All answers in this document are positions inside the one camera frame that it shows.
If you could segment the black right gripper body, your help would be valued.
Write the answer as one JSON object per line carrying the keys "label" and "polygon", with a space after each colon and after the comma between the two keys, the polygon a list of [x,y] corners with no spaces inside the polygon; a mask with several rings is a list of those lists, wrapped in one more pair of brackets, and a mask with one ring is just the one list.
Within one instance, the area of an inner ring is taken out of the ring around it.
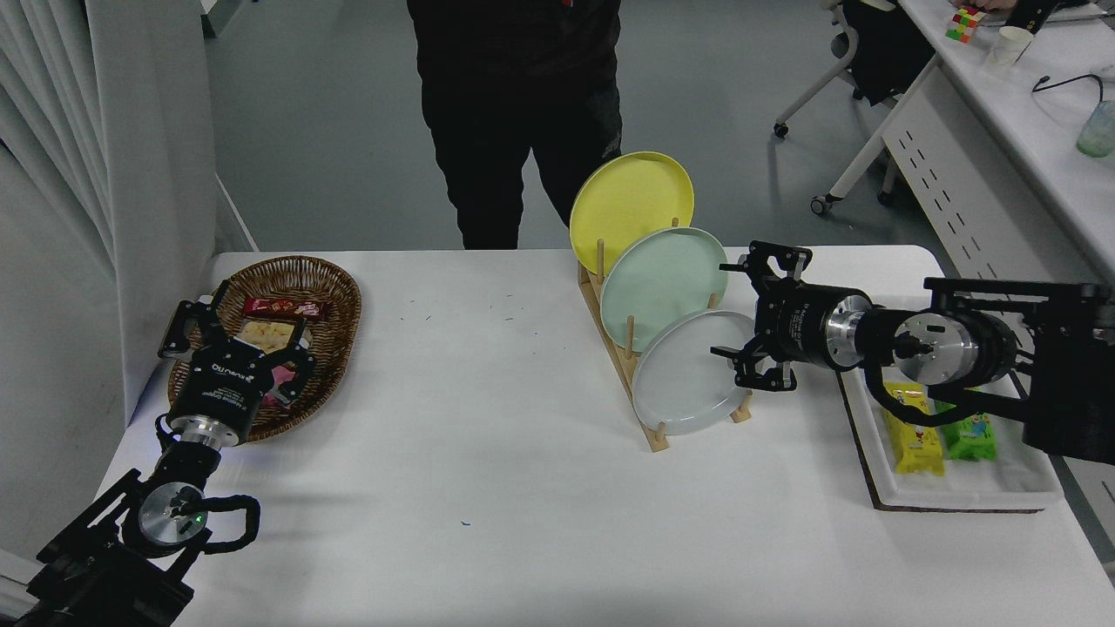
{"label": "black right gripper body", "polygon": [[763,353],[774,361],[831,361],[826,325],[836,303],[836,287],[763,281],[756,318]]}

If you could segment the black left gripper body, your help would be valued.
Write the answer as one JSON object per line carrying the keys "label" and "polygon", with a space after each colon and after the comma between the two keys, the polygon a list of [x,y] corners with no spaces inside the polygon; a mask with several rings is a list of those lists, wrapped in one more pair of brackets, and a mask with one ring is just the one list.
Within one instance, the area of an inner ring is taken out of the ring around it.
{"label": "black left gripper body", "polygon": [[251,431],[264,395],[274,388],[270,354],[243,341],[203,347],[193,354],[190,373],[172,402],[169,425],[175,431],[188,417],[202,417],[233,432]]}

